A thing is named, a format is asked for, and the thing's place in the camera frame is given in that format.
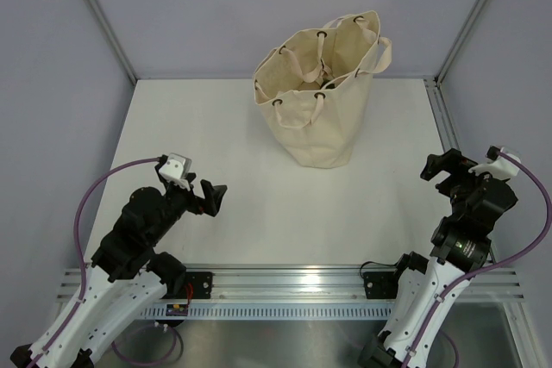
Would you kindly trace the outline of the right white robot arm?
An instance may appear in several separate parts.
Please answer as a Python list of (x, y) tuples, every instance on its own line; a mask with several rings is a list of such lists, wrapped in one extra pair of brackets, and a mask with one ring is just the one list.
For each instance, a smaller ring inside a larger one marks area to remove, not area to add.
[(487, 161), (479, 164), (457, 149), (431, 154), (420, 174), (436, 185), (451, 206), (431, 236), (429, 257), (411, 252), (395, 265), (391, 286), (397, 293), (385, 326), (362, 349), (361, 367), (425, 367), (430, 348), (449, 311), (485, 266), (490, 233), (498, 219), (518, 199), (508, 182), (518, 168), (491, 146)]

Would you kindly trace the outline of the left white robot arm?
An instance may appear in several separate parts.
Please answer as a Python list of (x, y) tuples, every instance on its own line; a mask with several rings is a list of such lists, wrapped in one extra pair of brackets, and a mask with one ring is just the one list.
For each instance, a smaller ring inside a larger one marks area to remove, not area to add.
[(123, 206), (100, 242), (81, 284), (53, 325), (34, 343), (10, 356), (17, 367), (92, 367), (114, 339), (160, 299), (210, 297), (209, 272), (189, 273), (170, 253), (155, 247), (185, 213), (218, 214), (227, 186), (204, 180), (202, 196), (165, 178), (165, 189), (142, 187)]

